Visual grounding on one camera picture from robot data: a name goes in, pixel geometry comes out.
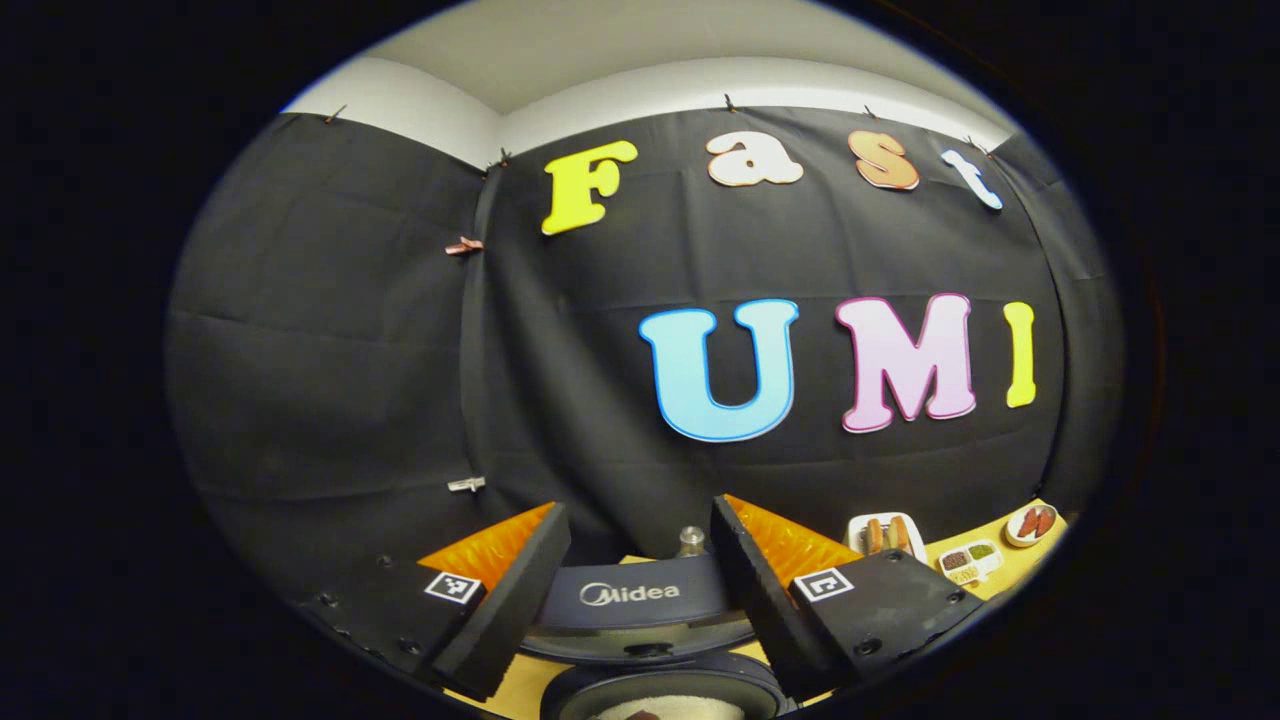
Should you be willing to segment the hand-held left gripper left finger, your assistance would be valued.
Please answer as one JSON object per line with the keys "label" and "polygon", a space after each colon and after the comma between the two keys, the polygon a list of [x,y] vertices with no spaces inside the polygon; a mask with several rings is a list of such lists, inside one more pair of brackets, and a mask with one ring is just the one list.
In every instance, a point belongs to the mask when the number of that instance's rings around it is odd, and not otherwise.
{"label": "hand-held left gripper left finger", "polygon": [[300,523],[291,594],[364,664],[492,698],[570,547],[570,509],[403,502]]}

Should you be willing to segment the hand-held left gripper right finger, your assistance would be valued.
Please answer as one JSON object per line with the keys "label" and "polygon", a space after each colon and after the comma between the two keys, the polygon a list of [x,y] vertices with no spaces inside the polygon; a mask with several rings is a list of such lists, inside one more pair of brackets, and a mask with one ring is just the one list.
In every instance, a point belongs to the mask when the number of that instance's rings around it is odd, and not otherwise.
{"label": "hand-held left gripper right finger", "polygon": [[710,539],[783,692],[810,700],[887,675],[984,603],[901,550],[861,556],[730,495]]}

